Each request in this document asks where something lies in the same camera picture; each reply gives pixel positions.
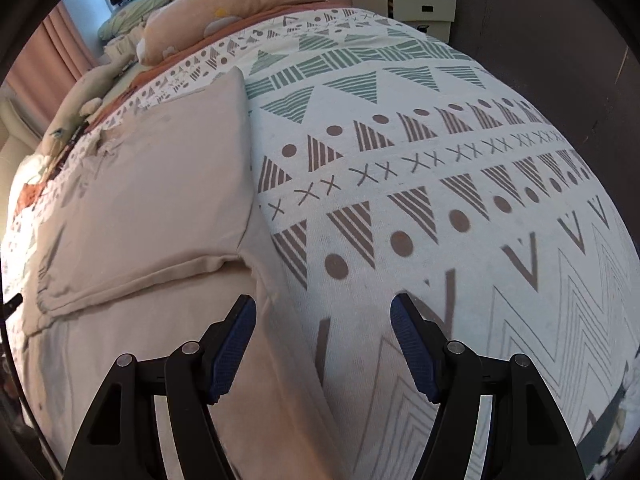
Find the beige large jacket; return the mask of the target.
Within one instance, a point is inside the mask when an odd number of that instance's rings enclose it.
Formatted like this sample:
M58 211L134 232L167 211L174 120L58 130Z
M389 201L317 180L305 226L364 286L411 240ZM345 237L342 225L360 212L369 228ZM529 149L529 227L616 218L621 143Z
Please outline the beige large jacket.
M243 479L343 479L346 466L255 190L237 68L125 118L81 161L38 231L24 290L24 385L70 455L118 356L166 356L240 295L257 324L213 419Z

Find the patterned white bed blanket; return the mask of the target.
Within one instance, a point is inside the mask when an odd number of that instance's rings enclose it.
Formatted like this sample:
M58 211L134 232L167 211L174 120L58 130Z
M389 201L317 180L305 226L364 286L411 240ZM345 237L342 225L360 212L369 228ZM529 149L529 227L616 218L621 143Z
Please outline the patterned white bed blanket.
M530 356L584 440L639 347L639 258L608 192L531 102L469 56L349 8L270 18L146 74L2 242L7 294L81 161L128 116L243 74L258 204L346 466L407 479L435 410L390 326L410 295L475 352Z

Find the beige plush toy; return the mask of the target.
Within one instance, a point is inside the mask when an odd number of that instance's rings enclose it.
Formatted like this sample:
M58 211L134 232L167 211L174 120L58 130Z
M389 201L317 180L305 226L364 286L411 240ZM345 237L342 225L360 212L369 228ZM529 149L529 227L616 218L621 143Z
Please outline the beige plush toy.
M81 76L63 99L36 153L55 157L84 118L101 106L102 99L113 88L115 80L133 60L133 54L121 55L111 63L93 68Z

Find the pink curtain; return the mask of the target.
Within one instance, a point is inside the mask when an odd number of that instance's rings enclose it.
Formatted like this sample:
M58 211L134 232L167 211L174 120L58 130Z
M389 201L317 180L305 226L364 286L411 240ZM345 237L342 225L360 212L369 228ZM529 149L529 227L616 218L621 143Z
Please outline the pink curtain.
M66 94L98 65L64 3L36 28L6 76L18 99L49 125Z

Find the orange cartoon pillow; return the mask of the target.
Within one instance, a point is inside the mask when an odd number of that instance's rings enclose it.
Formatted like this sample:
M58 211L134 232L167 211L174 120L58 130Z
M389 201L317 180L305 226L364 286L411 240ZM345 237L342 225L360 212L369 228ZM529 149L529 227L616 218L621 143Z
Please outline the orange cartoon pillow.
M174 0L154 11L137 44L141 64L154 66L221 29L278 6L324 0Z

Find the cream bedside drawer cabinet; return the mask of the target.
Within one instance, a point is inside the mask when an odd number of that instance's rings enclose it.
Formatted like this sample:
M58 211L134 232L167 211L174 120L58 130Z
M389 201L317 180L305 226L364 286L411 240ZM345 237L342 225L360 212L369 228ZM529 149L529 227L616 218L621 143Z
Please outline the cream bedside drawer cabinet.
M448 44L457 0L352 0L357 8L405 23Z

